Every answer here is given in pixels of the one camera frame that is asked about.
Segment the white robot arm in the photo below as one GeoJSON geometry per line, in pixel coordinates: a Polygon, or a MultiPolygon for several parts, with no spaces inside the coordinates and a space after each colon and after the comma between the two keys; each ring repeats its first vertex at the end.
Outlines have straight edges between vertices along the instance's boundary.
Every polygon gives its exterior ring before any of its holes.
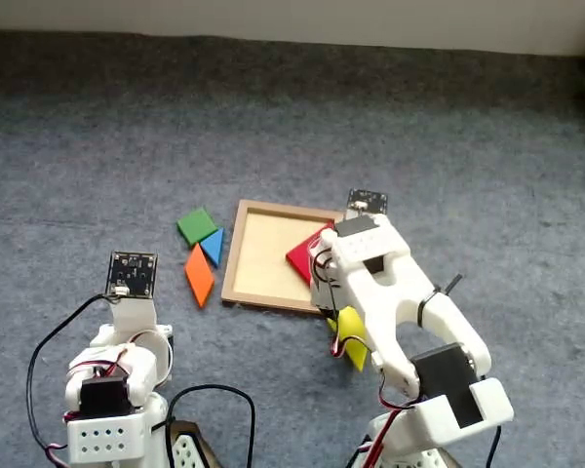
{"type": "MultiPolygon", "coordinates": [[[[322,310],[352,305],[364,322],[372,364],[386,384],[426,398],[370,423],[371,439],[381,438],[383,461],[443,466],[435,464],[434,449],[513,419],[501,383],[482,379],[491,367],[483,340],[429,281],[384,214],[360,215],[323,231],[310,256],[313,265],[323,263],[313,275],[315,304],[322,310]],[[418,323],[448,345],[409,359],[396,339],[403,322],[418,323]]],[[[372,466],[363,454],[359,458],[352,466],[372,466]]]]}
{"type": "Polygon", "coordinates": [[[65,401],[71,466],[168,468],[167,402],[155,392],[170,378],[173,330],[156,323],[156,255],[113,253],[106,293],[113,324],[69,363],[65,401]]]}

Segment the black cable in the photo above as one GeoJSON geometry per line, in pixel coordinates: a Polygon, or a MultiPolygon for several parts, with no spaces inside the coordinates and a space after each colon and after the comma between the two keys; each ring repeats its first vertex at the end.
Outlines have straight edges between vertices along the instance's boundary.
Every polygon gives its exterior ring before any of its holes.
{"type": "Polygon", "coordinates": [[[498,449],[498,443],[500,442],[500,434],[501,434],[500,426],[496,427],[496,434],[494,434],[494,439],[491,441],[491,447],[489,448],[489,454],[487,455],[487,462],[486,468],[491,468],[491,462],[494,459],[494,454],[496,453],[496,449],[498,449]]]}
{"type": "Polygon", "coordinates": [[[32,356],[30,357],[30,363],[28,364],[28,375],[26,376],[26,411],[28,413],[28,424],[30,424],[30,430],[32,431],[32,437],[34,437],[35,442],[43,449],[45,453],[48,453],[47,448],[50,446],[47,444],[43,437],[41,437],[41,433],[39,432],[39,428],[37,427],[37,421],[35,419],[35,413],[32,408],[32,375],[35,369],[35,362],[37,361],[37,357],[39,356],[39,352],[41,348],[43,348],[48,341],[54,338],[62,329],[67,327],[69,323],[78,317],[87,307],[89,307],[94,302],[104,299],[108,302],[114,303],[119,300],[116,296],[110,296],[106,294],[96,294],[93,297],[87,299],[80,307],[76,309],[69,317],[63,320],[54,330],[50,331],[50,333],[41,340],[41,342],[37,345],[35,350],[32,352],[32,356]]]}
{"type": "Polygon", "coordinates": [[[251,468],[252,466],[252,458],[254,457],[254,434],[255,434],[255,406],[252,397],[250,397],[247,393],[239,390],[235,387],[230,387],[228,385],[219,385],[217,383],[207,383],[204,385],[196,385],[194,387],[188,387],[179,392],[177,395],[169,403],[169,409],[167,410],[167,418],[165,419],[165,447],[167,449],[167,457],[169,458],[169,466],[170,468],[176,468],[176,464],[174,462],[174,448],[172,447],[172,420],[174,418],[174,407],[176,406],[177,401],[182,398],[184,395],[192,392],[197,392],[200,390],[223,390],[225,392],[234,393],[243,397],[247,400],[247,403],[250,405],[250,409],[252,411],[252,422],[250,427],[250,441],[249,441],[249,448],[247,451],[247,468],[251,468]]]}
{"type": "MultiPolygon", "coordinates": [[[[321,256],[322,254],[326,254],[330,250],[331,250],[331,248],[321,250],[316,255],[314,255],[314,259],[312,260],[312,271],[314,272],[314,276],[322,283],[326,283],[329,280],[329,278],[323,278],[321,275],[319,275],[319,272],[317,271],[316,267],[317,267],[317,263],[319,261],[319,256],[321,256]]],[[[328,261],[330,261],[330,260],[332,260],[331,257],[329,260],[324,261],[323,265],[326,266],[328,264],[328,261]]]]}

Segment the gray carpet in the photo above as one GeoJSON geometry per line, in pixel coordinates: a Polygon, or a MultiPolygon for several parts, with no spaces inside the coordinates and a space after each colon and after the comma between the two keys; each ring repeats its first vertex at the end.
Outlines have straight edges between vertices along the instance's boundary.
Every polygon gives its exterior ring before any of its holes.
{"type": "MultiPolygon", "coordinates": [[[[174,223],[204,205],[229,230],[240,198],[339,209],[351,186],[388,193],[435,282],[465,275],[453,297],[516,410],[494,466],[585,466],[585,63],[64,34],[0,34],[0,466],[44,466],[30,353],[102,289],[118,249],[160,255],[167,397],[236,385],[257,405],[254,466],[343,467],[380,413],[377,376],[332,359],[319,320],[223,307],[223,268],[198,310],[174,223]]],[[[43,352],[46,438],[65,440],[65,367],[108,319],[92,308],[43,352]]],[[[399,337],[408,353],[437,343],[399,337]]],[[[195,396],[178,416],[243,466],[243,403],[195,396]]],[[[481,467],[492,435],[449,449],[481,467]]]]}

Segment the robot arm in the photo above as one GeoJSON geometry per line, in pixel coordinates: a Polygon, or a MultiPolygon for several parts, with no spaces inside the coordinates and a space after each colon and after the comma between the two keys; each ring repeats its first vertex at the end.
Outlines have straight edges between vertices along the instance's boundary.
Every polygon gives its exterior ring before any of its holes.
{"type": "MultiPolygon", "coordinates": [[[[485,343],[450,297],[435,289],[384,214],[360,215],[323,231],[310,250],[313,264],[324,252],[331,257],[322,259],[322,273],[313,277],[316,305],[323,310],[352,305],[364,322],[374,368],[388,385],[412,398],[426,398],[390,421],[383,442],[386,456],[414,456],[407,460],[416,460],[415,465],[424,462],[424,450],[513,418],[501,383],[480,380],[491,367],[485,343]],[[408,358],[395,335],[403,322],[419,324],[447,346],[408,358]]],[[[372,438],[388,417],[371,422],[372,438]]]]}
{"type": "MultiPolygon", "coordinates": [[[[483,340],[452,299],[434,290],[384,214],[348,219],[336,229],[340,232],[323,231],[313,251],[331,249],[326,274],[340,284],[339,302],[352,305],[361,315],[373,349],[373,365],[384,372],[388,384],[411,397],[419,393],[416,370],[401,349],[395,329],[403,322],[417,323],[423,302],[419,325],[445,343],[459,343],[478,376],[489,371],[491,357],[483,340]]],[[[316,302],[331,308],[329,285],[317,283],[313,287],[321,293],[314,294],[319,297],[316,302]]]]}

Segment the black strap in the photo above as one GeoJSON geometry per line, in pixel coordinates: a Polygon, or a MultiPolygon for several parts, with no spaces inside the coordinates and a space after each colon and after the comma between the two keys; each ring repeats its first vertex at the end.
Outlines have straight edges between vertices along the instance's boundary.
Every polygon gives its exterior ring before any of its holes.
{"type": "Polygon", "coordinates": [[[461,281],[461,279],[463,278],[463,276],[461,275],[461,273],[457,273],[455,275],[455,277],[450,281],[450,283],[448,283],[448,286],[445,288],[444,291],[442,291],[442,288],[440,288],[438,285],[433,285],[433,290],[431,291],[431,293],[425,297],[424,299],[422,299],[420,301],[420,303],[418,304],[418,317],[417,317],[417,323],[418,326],[422,328],[422,313],[425,310],[425,307],[427,306],[427,304],[429,303],[429,301],[431,299],[434,298],[434,296],[437,293],[443,293],[445,295],[449,295],[450,292],[452,291],[452,289],[457,286],[457,283],[459,283],[461,281]]]}
{"type": "Polygon", "coordinates": [[[419,327],[422,328],[422,312],[425,310],[425,306],[441,290],[442,290],[442,288],[440,288],[438,285],[434,285],[433,290],[431,291],[431,293],[427,297],[425,297],[424,299],[422,299],[420,301],[420,303],[418,304],[418,319],[417,319],[417,322],[418,322],[418,326],[419,327]]]}

